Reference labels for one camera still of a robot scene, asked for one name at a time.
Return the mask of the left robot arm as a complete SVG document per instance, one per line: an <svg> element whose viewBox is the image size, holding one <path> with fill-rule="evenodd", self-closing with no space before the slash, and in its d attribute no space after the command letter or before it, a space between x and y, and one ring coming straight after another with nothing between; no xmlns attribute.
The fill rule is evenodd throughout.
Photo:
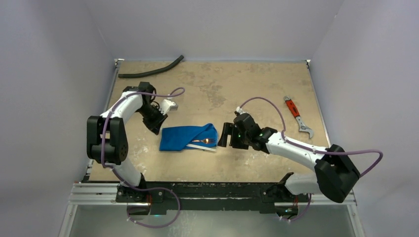
<svg viewBox="0 0 419 237"><path fill-rule="evenodd" d="M168 117L154 104L156 89L148 82L126 87L121 97L107 111L87 119L86 151L89 159L104 168L109 168L120 180L122 186L129 187L128 196L135 202L147 197L144 175L137 171L128 158L128 139L125 124L135 113L140 113L147 129L160 133L163 122Z"/></svg>

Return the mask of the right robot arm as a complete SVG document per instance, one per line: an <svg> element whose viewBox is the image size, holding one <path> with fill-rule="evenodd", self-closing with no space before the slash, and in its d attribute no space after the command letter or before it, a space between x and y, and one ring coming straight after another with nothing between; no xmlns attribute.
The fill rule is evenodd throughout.
<svg viewBox="0 0 419 237"><path fill-rule="evenodd" d="M342 147L309 145L284 136L276 129L261 128L247 113L238 114L232 123L224 123L217 144L244 150L252 147L255 151L288 158L312 170L312 175L289 173L280 181L277 194L284 201L299 194L323 194L331 201L342 203L361 177Z"/></svg>

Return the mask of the blue cloth napkin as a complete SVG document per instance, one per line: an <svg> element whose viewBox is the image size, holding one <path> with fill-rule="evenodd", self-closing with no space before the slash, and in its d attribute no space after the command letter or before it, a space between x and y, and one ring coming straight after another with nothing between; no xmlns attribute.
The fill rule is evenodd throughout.
<svg viewBox="0 0 419 237"><path fill-rule="evenodd" d="M192 140L201 140L205 138L216 139L216 143L191 143ZM204 147L216 147L218 133L212 123L204 126L175 126L163 128L161 131L161 141L159 151L180 152L185 149L193 149L186 147L187 144L194 144Z"/></svg>

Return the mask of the brown plastic utensil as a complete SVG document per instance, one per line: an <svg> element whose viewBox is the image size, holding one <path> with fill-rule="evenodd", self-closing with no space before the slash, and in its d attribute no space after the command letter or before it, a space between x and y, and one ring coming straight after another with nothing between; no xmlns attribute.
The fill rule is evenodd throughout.
<svg viewBox="0 0 419 237"><path fill-rule="evenodd" d="M192 140L191 143L213 144L213 143L216 143L216 139L205 138L205 139L201 139L201 140Z"/></svg>

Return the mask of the white plastic utensil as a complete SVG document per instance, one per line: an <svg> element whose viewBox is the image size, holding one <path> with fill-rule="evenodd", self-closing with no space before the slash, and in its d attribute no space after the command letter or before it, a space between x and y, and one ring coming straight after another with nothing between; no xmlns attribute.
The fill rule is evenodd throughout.
<svg viewBox="0 0 419 237"><path fill-rule="evenodd" d="M187 144L186 147L194 148L194 149L200 149L200 150L204 150L204 151L210 151L210 152L216 152L217 151L217 149L215 149L215 148L209 148L209 147L204 147L204 146L199 146L199 145L194 145L194 144Z"/></svg>

